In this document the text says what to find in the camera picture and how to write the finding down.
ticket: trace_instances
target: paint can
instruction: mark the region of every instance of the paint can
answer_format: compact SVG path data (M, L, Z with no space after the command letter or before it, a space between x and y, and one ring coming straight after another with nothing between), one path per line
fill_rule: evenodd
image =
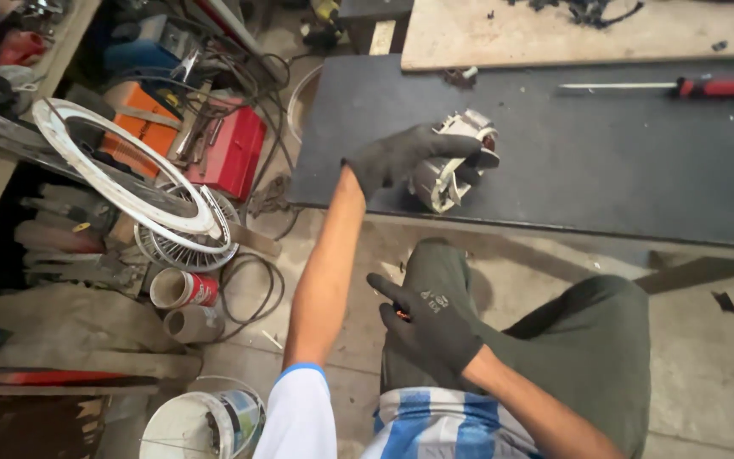
M219 378L237 381L228 377ZM139 459L233 459L254 454L265 403L250 389L188 392L164 403L149 420Z
M211 306L217 299L218 290L217 279L166 268L152 280L149 297L155 306L162 309L188 304Z
M223 333L225 320L212 307L186 305L169 311L163 329L184 344L208 343Z

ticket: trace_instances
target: forearm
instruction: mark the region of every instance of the forearm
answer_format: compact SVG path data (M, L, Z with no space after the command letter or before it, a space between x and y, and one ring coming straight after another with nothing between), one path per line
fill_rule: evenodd
M364 210L356 176L344 166L321 234L296 287L283 369L293 363L325 364L342 328Z
M623 455L585 419L495 357L487 346L463 371L489 391L550 458L616 458Z

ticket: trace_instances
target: black work glove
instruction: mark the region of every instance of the black work glove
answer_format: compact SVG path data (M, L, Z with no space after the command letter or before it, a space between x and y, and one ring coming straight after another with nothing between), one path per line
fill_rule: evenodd
M413 292L375 273L367 275L367 283L409 316L405 320L395 313L393 305L383 303L378 311L389 332L409 348L440 360L456 376L463 373L483 346L450 298L435 290Z
M424 159L467 158L480 152L480 141L469 136L438 134L439 123L424 123L367 144L342 159L356 174L364 200L379 188L391 188Z

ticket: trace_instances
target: dark green pants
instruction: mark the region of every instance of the dark green pants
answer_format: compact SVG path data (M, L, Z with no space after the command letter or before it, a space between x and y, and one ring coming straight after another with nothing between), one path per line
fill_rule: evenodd
M404 287L442 292L498 359L588 420L624 454L641 457L650 407L650 334L647 294L635 283L610 275L589 278L497 331L478 318L466 253L431 238L415 247ZM416 386L482 393L387 335L382 394Z

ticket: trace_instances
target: red screwdriver handle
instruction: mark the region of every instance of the red screwdriver handle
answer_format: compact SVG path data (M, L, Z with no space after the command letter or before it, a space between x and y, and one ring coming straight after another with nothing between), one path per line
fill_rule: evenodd
M734 80L678 78L681 97L734 97Z

